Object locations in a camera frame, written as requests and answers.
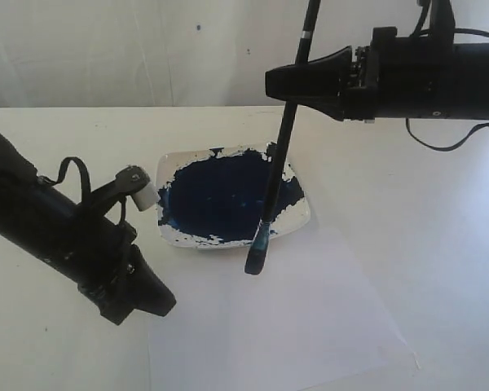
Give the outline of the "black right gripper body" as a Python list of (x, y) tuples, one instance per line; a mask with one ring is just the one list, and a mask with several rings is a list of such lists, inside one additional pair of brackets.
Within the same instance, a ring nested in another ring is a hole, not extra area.
[(411, 116), (433, 98), (453, 42), (453, 29), (400, 37), (394, 26), (375, 28), (370, 45), (358, 48), (351, 79), (341, 92), (343, 117)]

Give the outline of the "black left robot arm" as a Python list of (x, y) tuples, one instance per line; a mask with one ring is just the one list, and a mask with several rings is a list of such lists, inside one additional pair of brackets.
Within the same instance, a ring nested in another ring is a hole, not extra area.
[(0, 236), (72, 280), (116, 325), (133, 310), (165, 317), (176, 304), (134, 244), (137, 231), (126, 220), (128, 199), (146, 211), (156, 198), (149, 175), (137, 165), (93, 190), (80, 158), (64, 158), (52, 180), (0, 134)]

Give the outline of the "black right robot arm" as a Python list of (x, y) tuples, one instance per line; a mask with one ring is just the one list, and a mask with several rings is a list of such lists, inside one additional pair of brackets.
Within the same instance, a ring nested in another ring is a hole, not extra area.
[(445, 46), (431, 36), (375, 28), (368, 46), (268, 71), (265, 87), (270, 98), (337, 121), (489, 121), (489, 43)]

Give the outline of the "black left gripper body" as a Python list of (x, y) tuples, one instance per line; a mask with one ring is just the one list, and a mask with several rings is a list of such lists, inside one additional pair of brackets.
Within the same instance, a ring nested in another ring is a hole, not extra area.
[(60, 242), (60, 272), (77, 284), (101, 316), (116, 325), (134, 310), (126, 293), (136, 236), (122, 203), (118, 222), (103, 215), (81, 214)]

